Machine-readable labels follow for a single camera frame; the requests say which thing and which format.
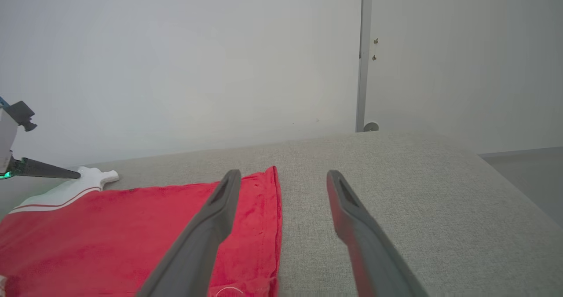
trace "white thread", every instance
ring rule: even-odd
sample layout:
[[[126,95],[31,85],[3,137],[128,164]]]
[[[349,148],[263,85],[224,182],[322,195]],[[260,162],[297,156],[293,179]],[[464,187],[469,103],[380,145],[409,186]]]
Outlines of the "white thread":
[[[223,291],[223,290],[225,290],[225,289],[229,289],[229,288],[230,288],[230,289],[236,289],[237,291],[240,291],[241,294],[243,294],[243,295],[245,294],[243,291],[241,291],[240,289],[238,289],[238,288],[236,288],[236,287],[223,287],[223,288],[221,288],[220,291],[217,291],[217,293],[215,294],[215,297],[218,297],[218,296],[219,296],[219,293],[220,293],[221,291]]]

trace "white fabric with red stripe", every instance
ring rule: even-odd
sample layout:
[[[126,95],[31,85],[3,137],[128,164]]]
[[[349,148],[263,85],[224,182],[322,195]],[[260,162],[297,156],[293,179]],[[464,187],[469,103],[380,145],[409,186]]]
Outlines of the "white fabric with red stripe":
[[[101,172],[100,169],[79,167],[81,177],[61,183],[50,191],[30,197],[10,213],[21,211],[51,211],[70,205],[91,191],[102,191],[106,183],[119,180],[116,171]]]

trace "red fabric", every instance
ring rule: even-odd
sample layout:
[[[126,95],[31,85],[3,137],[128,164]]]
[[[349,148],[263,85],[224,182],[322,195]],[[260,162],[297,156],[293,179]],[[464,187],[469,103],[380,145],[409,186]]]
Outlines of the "red fabric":
[[[6,216],[0,275],[8,277],[7,296],[135,295],[216,186],[93,191],[54,211]],[[277,295],[281,205],[275,167],[242,179],[209,295]]]

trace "white panel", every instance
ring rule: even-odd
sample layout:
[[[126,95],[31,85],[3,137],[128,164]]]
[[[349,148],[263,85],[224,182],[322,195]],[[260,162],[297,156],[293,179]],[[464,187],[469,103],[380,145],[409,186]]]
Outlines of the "white panel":
[[[563,0],[373,0],[366,122],[476,153],[563,145]]]
[[[360,0],[0,0],[16,157],[77,165],[353,132]]]

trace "green light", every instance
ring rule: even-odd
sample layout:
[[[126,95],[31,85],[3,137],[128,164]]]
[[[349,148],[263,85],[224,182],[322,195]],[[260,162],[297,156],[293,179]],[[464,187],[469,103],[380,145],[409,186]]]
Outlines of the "green light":
[[[4,174],[4,176],[0,176],[0,179],[8,179],[12,177],[12,173],[11,172],[7,172]]]

